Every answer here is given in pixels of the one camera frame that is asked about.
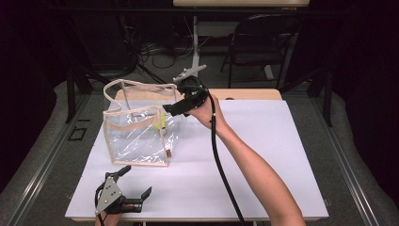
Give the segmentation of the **person's right hand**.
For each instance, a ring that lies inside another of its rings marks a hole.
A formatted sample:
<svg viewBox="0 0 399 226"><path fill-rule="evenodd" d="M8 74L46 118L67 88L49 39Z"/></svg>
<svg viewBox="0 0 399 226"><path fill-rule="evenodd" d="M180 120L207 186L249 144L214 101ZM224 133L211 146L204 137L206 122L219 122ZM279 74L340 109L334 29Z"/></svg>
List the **person's right hand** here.
<svg viewBox="0 0 399 226"><path fill-rule="evenodd" d="M188 114L195 117L206 128L211 128L211 120L215 116L215 129L217 132L226 129L228 126L219 101L214 94L208 97L200 107L189 110Z"/></svg>

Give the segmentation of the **clear plastic bag beige trim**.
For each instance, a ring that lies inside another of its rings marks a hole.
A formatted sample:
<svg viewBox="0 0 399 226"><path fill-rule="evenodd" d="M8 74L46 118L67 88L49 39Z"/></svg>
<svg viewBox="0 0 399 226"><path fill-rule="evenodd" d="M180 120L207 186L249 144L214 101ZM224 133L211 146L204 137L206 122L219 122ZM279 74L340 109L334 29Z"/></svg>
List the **clear plastic bag beige trim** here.
<svg viewBox="0 0 399 226"><path fill-rule="evenodd" d="M163 105L182 100L172 84L145 84L118 79L104 86L109 106L103 112L104 139L114 164L162 166L169 160L183 134L183 116L171 116ZM154 124L166 117L163 136Z"/></svg>

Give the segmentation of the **yellow shuttlecock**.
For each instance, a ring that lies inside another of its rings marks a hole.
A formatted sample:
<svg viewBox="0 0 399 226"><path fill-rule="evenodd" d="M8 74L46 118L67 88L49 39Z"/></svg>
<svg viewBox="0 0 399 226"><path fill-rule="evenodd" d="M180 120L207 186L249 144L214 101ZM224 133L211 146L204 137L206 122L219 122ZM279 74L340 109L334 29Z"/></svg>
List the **yellow shuttlecock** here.
<svg viewBox="0 0 399 226"><path fill-rule="evenodd" d="M167 133L166 128L166 117L164 113L161 113L158 121L154 124L155 128L160 131L160 133L164 136Z"/></svg>

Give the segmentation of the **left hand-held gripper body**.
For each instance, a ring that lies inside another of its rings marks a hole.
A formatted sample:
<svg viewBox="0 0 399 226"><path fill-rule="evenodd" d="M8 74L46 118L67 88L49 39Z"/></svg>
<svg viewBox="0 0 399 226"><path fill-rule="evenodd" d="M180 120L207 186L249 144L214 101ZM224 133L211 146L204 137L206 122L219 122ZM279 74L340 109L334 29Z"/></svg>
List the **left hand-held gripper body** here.
<svg viewBox="0 0 399 226"><path fill-rule="evenodd" d="M107 214L140 213L143 201L127 199L114 181L114 173L107 173L104 182L98 187L95 215L99 216L103 211Z"/></svg>

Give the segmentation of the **black metal stand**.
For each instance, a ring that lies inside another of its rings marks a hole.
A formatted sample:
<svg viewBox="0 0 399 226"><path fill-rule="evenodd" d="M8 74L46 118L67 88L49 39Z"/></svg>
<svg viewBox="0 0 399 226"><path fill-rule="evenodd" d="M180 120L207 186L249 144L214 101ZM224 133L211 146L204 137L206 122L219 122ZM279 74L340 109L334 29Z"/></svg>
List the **black metal stand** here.
<svg viewBox="0 0 399 226"><path fill-rule="evenodd" d="M332 126L331 123L331 100L332 100L332 86L333 86L333 70L330 68L319 68L312 72L297 78L294 82L290 82L278 88L280 93L285 93L299 84L311 79L311 86L308 88L309 97L317 97L321 90L324 91L323 111L322 116L328 127Z"/></svg>
<svg viewBox="0 0 399 226"><path fill-rule="evenodd" d="M93 91L88 76L89 70L84 66L69 68L67 72L68 117L66 123L70 123L76 113L75 89L79 89L83 94L90 94Z"/></svg>

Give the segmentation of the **person's left hand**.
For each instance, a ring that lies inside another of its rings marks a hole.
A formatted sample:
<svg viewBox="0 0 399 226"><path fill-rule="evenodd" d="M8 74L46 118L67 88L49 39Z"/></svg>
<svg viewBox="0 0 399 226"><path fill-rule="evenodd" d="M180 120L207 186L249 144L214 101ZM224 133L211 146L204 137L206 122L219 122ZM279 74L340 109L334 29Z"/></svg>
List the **person's left hand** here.
<svg viewBox="0 0 399 226"><path fill-rule="evenodd" d="M95 219L94 226L119 226L123 216L124 214L107 214L103 211L101 217Z"/></svg>

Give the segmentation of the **black folding chair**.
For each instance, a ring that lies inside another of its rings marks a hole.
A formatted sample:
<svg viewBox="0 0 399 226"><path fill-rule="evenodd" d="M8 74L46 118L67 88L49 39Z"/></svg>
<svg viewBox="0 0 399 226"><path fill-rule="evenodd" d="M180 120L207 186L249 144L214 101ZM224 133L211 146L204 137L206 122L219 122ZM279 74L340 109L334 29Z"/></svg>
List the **black folding chair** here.
<svg viewBox="0 0 399 226"><path fill-rule="evenodd" d="M302 20L294 14L256 14L241 21L229 35L228 52L221 71L229 65L228 87L233 80L233 67L279 65L276 78L280 85L291 39L298 33Z"/></svg>

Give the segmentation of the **metal floor rail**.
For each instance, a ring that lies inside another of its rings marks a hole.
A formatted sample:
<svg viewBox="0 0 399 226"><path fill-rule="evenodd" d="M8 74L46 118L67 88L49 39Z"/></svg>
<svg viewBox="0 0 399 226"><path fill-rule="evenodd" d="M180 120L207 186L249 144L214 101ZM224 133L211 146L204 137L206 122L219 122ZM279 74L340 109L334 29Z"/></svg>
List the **metal floor rail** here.
<svg viewBox="0 0 399 226"><path fill-rule="evenodd" d="M79 96L70 119L67 101L61 97L57 99L50 120L47 121L32 149L2 193L1 198L4 201L13 201L6 226L22 225L89 98L89 94Z"/></svg>
<svg viewBox="0 0 399 226"><path fill-rule="evenodd" d="M365 226L380 226L375 212L364 193L358 178L351 167L343 147L332 126L329 126L323 115L322 103L317 98L311 98L311 104L316 111L317 118L327 132L328 139L333 147L333 155L337 162L351 197L357 206Z"/></svg>

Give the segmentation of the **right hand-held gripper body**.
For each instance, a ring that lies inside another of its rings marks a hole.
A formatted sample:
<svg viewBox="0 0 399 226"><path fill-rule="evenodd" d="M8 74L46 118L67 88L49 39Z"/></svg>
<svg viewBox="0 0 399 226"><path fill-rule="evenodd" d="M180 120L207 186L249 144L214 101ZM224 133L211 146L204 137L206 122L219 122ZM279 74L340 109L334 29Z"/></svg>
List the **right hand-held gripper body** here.
<svg viewBox="0 0 399 226"><path fill-rule="evenodd" d="M201 83L198 72L205 69L205 65L184 69L178 76L173 78L177 90L184 96L179 102L179 107L192 109L201 106L207 96L208 89Z"/></svg>

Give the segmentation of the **black floor socket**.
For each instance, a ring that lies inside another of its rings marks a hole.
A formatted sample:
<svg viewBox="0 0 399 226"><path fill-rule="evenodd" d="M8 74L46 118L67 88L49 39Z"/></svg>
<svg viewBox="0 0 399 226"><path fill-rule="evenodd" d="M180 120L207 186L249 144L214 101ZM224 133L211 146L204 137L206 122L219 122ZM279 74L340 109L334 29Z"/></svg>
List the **black floor socket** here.
<svg viewBox="0 0 399 226"><path fill-rule="evenodd" d="M87 128L75 126L68 136L68 141L81 141L85 137L86 132Z"/></svg>

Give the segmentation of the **white desk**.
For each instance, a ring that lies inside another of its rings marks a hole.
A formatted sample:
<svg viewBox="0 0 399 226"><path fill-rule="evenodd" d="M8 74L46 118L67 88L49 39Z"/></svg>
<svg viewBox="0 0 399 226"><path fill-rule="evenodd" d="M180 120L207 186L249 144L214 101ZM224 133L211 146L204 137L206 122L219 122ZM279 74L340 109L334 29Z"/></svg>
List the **white desk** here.
<svg viewBox="0 0 399 226"><path fill-rule="evenodd" d="M304 8L310 0L173 0L174 7L181 8ZM197 16L193 22L193 63L199 66L199 26Z"/></svg>

